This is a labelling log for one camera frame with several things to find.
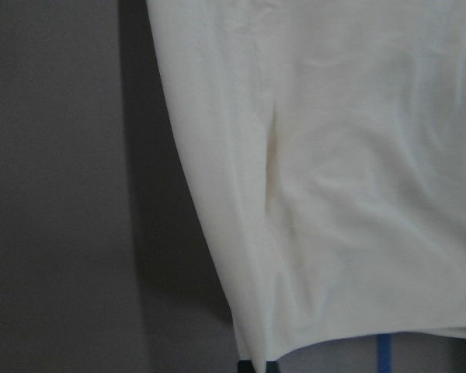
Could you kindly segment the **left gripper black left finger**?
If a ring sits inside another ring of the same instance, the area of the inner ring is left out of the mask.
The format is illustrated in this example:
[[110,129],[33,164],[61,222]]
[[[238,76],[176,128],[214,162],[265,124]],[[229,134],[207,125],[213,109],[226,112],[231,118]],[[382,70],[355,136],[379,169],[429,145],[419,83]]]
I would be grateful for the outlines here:
[[237,363],[238,373],[256,373],[251,360],[240,360]]

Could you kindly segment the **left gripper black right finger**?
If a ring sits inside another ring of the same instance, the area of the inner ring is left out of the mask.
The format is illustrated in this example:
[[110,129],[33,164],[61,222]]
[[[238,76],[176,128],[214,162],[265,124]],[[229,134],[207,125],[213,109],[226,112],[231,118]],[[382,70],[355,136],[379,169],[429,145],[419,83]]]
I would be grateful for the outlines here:
[[265,373],[280,373],[280,366],[277,361],[267,361]]

